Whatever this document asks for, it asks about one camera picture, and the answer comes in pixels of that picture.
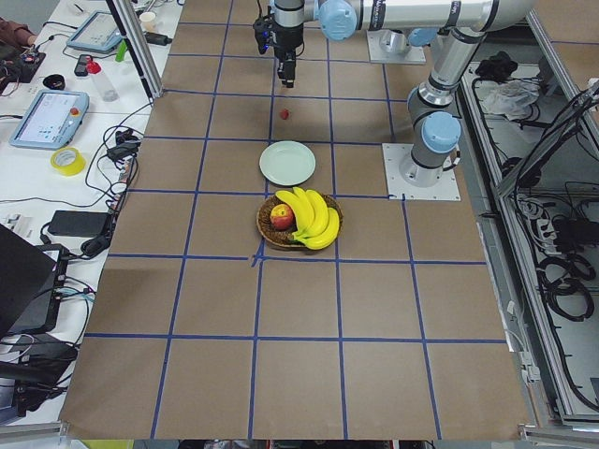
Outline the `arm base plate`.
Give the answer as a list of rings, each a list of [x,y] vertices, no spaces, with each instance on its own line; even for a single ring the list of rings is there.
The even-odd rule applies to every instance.
[[[387,195],[397,200],[460,201],[456,175],[448,156],[441,167],[420,167],[412,158],[412,144],[382,145]]]
[[[370,62],[395,65],[424,65],[425,52],[409,44],[405,34],[392,30],[368,31]]]

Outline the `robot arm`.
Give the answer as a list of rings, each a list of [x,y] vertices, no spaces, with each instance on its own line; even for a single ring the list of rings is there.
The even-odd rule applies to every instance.
[[[293,87],[297,49],[307,22],[318,22],[324,36],[344,41],[364,30],[379,37],[382,51],[405,54],[438,44],[428,78],[408,100],[415,144],[402,158],[399,173],[415,187],[435,185],[450,170],[446,158],[461,135],[457,118],[446,112],[467,65],[487,33],[523,19],[532,1],[272,1],[253,24],[259,53],[272,50],[282,84]]]

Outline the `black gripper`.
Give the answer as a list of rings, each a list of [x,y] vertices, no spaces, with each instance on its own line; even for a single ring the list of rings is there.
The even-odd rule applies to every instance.
[[[294,51],[275,52],[277,58],[277,75],[285,88],[294,87],[296,78],[296,53]]]

